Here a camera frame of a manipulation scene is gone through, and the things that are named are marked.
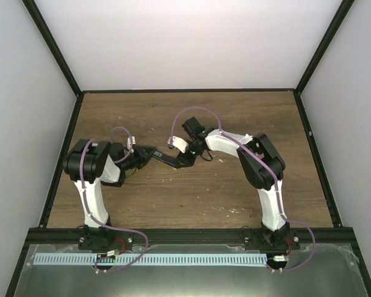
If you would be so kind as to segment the black remote control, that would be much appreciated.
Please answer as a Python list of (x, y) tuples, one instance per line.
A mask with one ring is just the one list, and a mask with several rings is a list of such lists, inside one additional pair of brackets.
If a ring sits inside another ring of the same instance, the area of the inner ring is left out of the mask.
[(158, 150), (155, 150), (153, 152), (152, 157), (175, 169), (177, 169), (179, 166), (179, 162), (177, 158), (167, 155), (165, 153), (162, 153)]

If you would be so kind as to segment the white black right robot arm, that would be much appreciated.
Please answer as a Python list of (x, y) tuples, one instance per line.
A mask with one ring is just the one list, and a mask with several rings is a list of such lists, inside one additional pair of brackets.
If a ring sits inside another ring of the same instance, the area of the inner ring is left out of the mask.
[(233, 134), (220, 127), (205, 129), (195, 118), (190, 118), (182, 126), (190, 140), (171, 135), (168, 146), (193, 155), (211, 150), (237, 157), (248, 182), (258, 191), (262, 226), (267, 229), (262, 234), (263, 244), (269, 249), (282, 245), (284, 233), (280, 229), (286, 224), (282, 183), (286, 166), (269, 138), (265, 134)]

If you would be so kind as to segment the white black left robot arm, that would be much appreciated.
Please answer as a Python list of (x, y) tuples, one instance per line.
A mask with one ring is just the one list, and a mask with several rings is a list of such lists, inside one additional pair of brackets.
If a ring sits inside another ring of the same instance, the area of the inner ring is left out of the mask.
[(73, 146), (64, 157), (63, 168), (79, 192), (85, 226), (110, 226), (101, 187), (121, 187), (126, 171), (142, 169), (155, 152), (152, 146), (126, 147), (121, 143), (94, 143), (87, 139), (80, 139)]

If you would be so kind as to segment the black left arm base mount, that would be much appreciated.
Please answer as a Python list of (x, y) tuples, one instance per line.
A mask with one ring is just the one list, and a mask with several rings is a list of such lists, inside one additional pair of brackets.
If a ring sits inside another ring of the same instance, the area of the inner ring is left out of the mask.
[(91, 251), (108, 251), (118, 249), (130, 250), (133, 235), (129, 232), (114, 231), (107, 228), (92, 228), (87, 225), (78, 226), (81, 231), (79, 249)]

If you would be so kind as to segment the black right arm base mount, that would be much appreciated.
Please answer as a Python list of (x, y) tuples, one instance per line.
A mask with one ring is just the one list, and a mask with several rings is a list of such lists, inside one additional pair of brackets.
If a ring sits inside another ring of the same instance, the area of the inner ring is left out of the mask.
[(291, 233), (292, 229), (285, 225), (278, 231), (271, 231), (268, 228), (241, 228), (241, 238), (248, 248), (267, 250), (267, 251), (284, 251), (285, 249), (298, 250), (300, 245), (295, 242)]

